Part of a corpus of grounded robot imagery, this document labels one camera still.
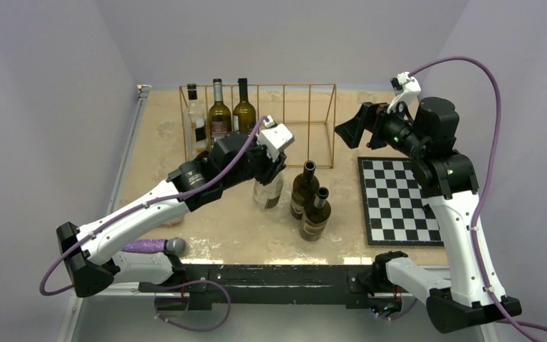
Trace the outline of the clear glass bottle front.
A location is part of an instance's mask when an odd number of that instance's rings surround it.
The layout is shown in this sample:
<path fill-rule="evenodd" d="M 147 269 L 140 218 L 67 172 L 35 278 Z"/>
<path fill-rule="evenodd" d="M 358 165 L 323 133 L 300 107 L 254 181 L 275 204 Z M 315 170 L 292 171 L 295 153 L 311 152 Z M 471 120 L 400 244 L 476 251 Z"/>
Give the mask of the clear glass bottle front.
<path fill-rule="evenodd" d="M 271 183 L 263 185 L 258 181 L 254 182 L 253 200 L 258 209 L 274 208 L 280 198 L 283 189 L 283 175 L 277 174 Z"/>

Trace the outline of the dark brown bottle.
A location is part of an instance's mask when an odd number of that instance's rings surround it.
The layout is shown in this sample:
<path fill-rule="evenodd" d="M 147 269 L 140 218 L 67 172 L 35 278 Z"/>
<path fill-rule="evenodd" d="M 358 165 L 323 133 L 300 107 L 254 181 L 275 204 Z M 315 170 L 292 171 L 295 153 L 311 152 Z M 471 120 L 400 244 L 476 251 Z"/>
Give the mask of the dark brown bottle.
<path fill-rule="evenodd" d="M 232 127 L 234 131 L 250 134 L 256 124 L 256 109 L 249 102 L 248 80 L 238 79 L 239 102 L 232 113 Z"/>

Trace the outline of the green wine bottle silver neck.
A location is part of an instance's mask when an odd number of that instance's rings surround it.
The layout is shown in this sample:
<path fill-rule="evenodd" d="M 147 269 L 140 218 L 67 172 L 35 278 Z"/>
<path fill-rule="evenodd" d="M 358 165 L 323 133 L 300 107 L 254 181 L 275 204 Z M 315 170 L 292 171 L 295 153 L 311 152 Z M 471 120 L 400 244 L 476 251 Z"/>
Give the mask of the green wine bottle silver neck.
<path fill-rule="evenodd" d="M 223 86 L 220 78 L 213 80 L 214 103 L 208 111 L 210 134 L 210 149 L 218 140 L 225 138 L 231 132 L 231 111 L 224 103 Z"/>

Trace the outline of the clear liquor bottle black cap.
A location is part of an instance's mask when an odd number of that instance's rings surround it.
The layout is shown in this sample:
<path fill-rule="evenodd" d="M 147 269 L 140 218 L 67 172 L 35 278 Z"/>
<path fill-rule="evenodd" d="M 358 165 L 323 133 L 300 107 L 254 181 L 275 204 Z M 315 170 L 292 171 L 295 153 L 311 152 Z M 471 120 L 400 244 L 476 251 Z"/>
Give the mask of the clear liquor bottle black cap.
<path fill-rule="evenodd" d="M 188 160 L 208 149 L 207 119 L 197 97 L 197 86 L 187 84 L 187 107 L 183 112 L 185 152 Z"/>

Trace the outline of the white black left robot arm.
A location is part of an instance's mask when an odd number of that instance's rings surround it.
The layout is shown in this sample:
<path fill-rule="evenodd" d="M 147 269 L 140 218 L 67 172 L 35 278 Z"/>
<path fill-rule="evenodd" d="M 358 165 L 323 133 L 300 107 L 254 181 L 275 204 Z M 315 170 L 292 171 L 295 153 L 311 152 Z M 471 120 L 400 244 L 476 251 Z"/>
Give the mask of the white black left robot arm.
<path fill-rule="evenodd" d="M 76 296 L 96 295 L 116 283 L 146 282 L 176 291 L 184 272 L 171 249 L 146 252 L 132 243 L 152 229 L 222 198 L 224 190 L 256 180 L 267 185 L 286 166 L 294 141 L 284 125 L 259 133 L 231 133 L 181 164 L 146 194 L 94 222 L 56 229 L 61 256 Z"/>

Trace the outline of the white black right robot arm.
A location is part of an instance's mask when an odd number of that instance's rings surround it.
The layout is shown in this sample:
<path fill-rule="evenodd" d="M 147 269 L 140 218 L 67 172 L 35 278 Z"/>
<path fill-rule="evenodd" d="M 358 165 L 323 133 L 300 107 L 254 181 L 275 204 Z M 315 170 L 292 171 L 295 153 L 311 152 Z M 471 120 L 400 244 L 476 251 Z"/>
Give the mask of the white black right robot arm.
<path fill-rule="evenodd" d="M 454 149 L 459 115 L 446 99 L 420 101 L 415 117 L 387 103 L 365 102 L 349 121 L 335 126 L 349 148 L 369 131 L 370 149 L 392 147 L 407 157 L 425 202 L 437 220 L 450 280 L 416 265 L 404 252 L 375 257 L 370 283 L 401 288 L 421 301 L 432 325 L 451 333 L 521 314 L 506 294 L 491 262 L 476 209 L 479 184 L 471 160 Z"/>

